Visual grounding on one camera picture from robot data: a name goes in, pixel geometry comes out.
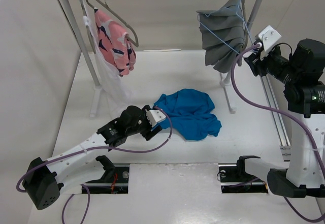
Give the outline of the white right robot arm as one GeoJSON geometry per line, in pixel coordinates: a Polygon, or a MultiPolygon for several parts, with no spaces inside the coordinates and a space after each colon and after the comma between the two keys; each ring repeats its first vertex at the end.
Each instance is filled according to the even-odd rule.
{"type": "Polygon", "coordinates": [[[324,44],[303,39],[288,58],[279,45],[262,56],[264,47],[256,42],[242,57],[255,76],[271,75],[284,84],[288,109],[282,115],[294,121],[288,168],[281,169],[258,156],[241,156],[236,177],[255,176],[269,190],[285,198],[324,197],[324,44]]]}

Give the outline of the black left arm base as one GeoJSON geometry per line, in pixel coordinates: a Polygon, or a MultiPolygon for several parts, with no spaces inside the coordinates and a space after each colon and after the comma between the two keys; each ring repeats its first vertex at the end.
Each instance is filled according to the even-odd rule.
{"type": "Polygon", "coordinates": [[[85,183],[90,194],[127,194],[129,181],[129,165],[113,164],[105,155],[95,158],[94,163],[99,163],[103,170],[100,177],[85,183]]]}

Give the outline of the blue t shirt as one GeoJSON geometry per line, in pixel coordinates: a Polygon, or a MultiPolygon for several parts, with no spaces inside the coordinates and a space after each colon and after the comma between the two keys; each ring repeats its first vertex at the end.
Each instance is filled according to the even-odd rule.
{"type": "Polygon", "coordinates": [[[208,135],[217,137],[222,125],[212,113],[215,105],[210,96],[195,89],[181,89],[162,94],[154,103],[170,118],[172,126],[185,140],[199,141],[208,135]]]}

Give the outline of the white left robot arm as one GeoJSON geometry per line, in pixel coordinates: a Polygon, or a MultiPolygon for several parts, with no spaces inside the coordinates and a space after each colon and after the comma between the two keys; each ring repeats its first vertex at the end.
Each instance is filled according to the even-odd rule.
{"type": "Polygon", "coordinates": [[[127,138],[139,134],[151,140],[166,116],[159,109],[128,106],[82,143],[46,160],[32,160],[22,177],[23,190],[38,210],[52,205],[65,191],[92,180],[109,181],[115,171],[108,152],[119,150],[127,138]]]}

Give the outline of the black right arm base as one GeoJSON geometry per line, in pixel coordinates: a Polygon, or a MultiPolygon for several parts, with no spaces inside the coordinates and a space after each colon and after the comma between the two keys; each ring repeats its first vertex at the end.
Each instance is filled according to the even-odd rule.
{"type": "Polygon", "coordinates": [[[218,165],[217,180],[221,184],[222,194],[268,194],[267,184],[245,172],[244,162],[258,156],[240,156],[236,163],[218,165]]]}

